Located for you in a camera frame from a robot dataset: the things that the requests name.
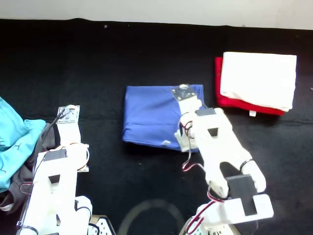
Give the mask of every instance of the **white wall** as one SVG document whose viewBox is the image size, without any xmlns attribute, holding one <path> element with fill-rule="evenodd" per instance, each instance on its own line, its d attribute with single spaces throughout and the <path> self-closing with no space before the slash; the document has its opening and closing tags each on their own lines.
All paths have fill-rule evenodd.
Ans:
<svg viewBox="0 0 313 235">
<path fill-rule="evenodd" d="M 313 0 L 0 0 L 0 18 L 313 29 Z"/>
</svg>

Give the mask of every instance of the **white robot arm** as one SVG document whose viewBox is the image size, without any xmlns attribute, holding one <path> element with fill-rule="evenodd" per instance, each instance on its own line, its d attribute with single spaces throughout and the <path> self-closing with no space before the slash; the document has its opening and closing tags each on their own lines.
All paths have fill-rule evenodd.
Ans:
<svg viewBox="0 0 313 235">
<path fill-rule="evenodd" d="M 75 195 L 77 172 L 88 171 L 89 160 L 89 146 L 80 143 L 78 116 L 79 106 L 59 108 L 54 122 L 62 145 L 39 153 L 33 181 L 26 183 L 32 191 L 17 234 L 87 234 L 92 205 L 87 197 Z"/>
<path fill-rule="evenodd" d="M 181 86 L 180 89 L 186 90 L 186 87 Z M 177 97 L 178 94 L 179 90 L 176 90 L 174 96 Z M 194 222 L 197 221 L 205 231 L 222 230 L 223 234 L 234 235 L 236 233 L 228 225 L 272 217 L 269 196 L 257 194 L 266 188 L 265 177 L 250 153 L 241 146 L 223 110 L 201 110 L 199 102 L 197 105 L 190 104 L 196 104 L 193 92 L 183 94 L 184 98 L 177 99 L 179 106 L 189 103 L 185 107 L 192 109 L 184 110 L 180 118 L 182 128 L 175 136 L 183 152 L 199 148 L 204 161 L 206 182 L 222 199 L 213 199 L 200 206 L 192 223 L 187 226 L 186 233 L 197 234 L 196 230 L 193 231 L 197 227 Z M 224 178 L 220 170 L 222 162 L 230 163 L 242 174 Z"/>
</svg>

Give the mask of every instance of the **white folded towel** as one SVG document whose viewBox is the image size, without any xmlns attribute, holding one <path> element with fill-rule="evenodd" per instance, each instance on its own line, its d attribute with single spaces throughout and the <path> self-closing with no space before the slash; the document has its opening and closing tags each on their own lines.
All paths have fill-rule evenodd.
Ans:
<svg viewBox="0 0 313 235">
<path fill-rule="evenodd" d="M 287 112 L 292 109 L 296 61 L 295 55 L 225 52 L 221 94 Z"/>
</svg>

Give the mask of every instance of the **black tablecloth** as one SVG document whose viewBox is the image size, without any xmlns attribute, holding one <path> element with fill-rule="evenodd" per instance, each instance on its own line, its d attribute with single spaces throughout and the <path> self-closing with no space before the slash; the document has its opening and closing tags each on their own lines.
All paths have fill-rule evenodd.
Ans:
<svg viewBox="0 0 313 235">
<path fill-rule="evenodd" d="M 207 201 L 207 186 L 199 169 L 181 171 L 186 154 L 122 142 L 126 86 L 203 84 L 206 105 L 216 106 L 216 56 L 224 51 L 297 55 L 291 111 L 279 118 L 225 112 L 267 179 L 275 216 L 261 221 L 256 234 L 312 234 L 313 32 L 80 19 L 1 20 L 0 28 L 0 96 L 23 118 L 52 121 L 59 106 L 81 105 L 90 172 L 79 174 L 77 195 L 92 200 L 93 213 L 106 214 L 118 230 L 144 201 L 160 199 L 178 209 L 176 217 L 164 208 L 143 212 L 130 235 L 177 234 L 179 218 L 186 220 Z M 2 215 L 0 233 L 14 234 L 17 218 Z"/>
</svg>

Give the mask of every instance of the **red cloth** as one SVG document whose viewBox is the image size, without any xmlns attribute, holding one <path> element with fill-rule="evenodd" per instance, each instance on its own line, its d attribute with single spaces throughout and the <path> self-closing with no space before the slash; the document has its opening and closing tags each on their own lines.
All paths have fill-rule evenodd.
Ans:
<svg viewBox="0 0 313 235">
<path fill-rule="evenodd" d="M 217 98 L 217 104 L 221 107 L 238 107 L 241 109 L 252 110 L 258 113 L 284 115 L 285 112 L 279 109 L 262 107 L 254 104 L 247 103 L 239 99 L 232 99 L 221 95 L 221 74 L 222 74 L 223 58 L 215 58 L 215 94 Z"/>
</svg>

